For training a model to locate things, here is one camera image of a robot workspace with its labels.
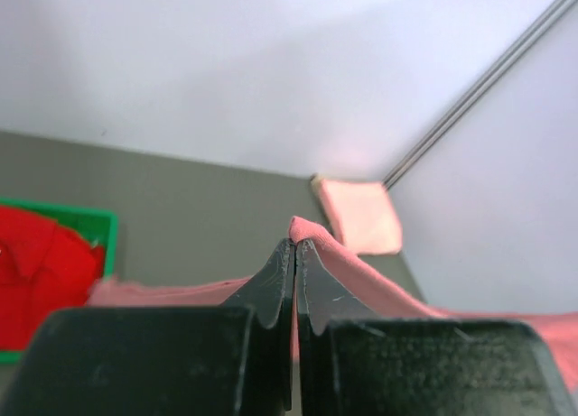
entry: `gray wall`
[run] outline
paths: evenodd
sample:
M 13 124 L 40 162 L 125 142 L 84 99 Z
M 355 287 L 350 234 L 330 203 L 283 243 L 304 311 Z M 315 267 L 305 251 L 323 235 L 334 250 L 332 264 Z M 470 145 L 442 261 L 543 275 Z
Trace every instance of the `gray wall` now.
M 0 0 L 0 129 L 381 178 L 551 2 Z
M 578 310 L 578 7 L 391 193 L 429 302 Z

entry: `pink towel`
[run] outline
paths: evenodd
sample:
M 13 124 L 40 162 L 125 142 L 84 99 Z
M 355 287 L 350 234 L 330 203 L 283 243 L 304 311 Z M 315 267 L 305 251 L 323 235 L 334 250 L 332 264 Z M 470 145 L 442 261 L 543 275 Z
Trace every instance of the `pink towel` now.
M 294 217 L 289 236 L 300 242 L 311 238 L 331 274 L 376 313 L 398 318 L 507 318 L 529 323 L 550 347 L 568 388 L 578 386 L 578 312 L 559 315 L 483 314 L 439 310 L 414 299 L 338 243 L 327 230 Z M 103 281 L 96 285 L 89 304 L 99 306 L 206 305 L 224 301 L 249 277 L 190 288 L 150 289 L 133 283 Z
M 318 175 L 311 184 L 335 239 L 351 252 L 381 255 L 401 250 L 401 223 L 383 183 L 329 180 Z

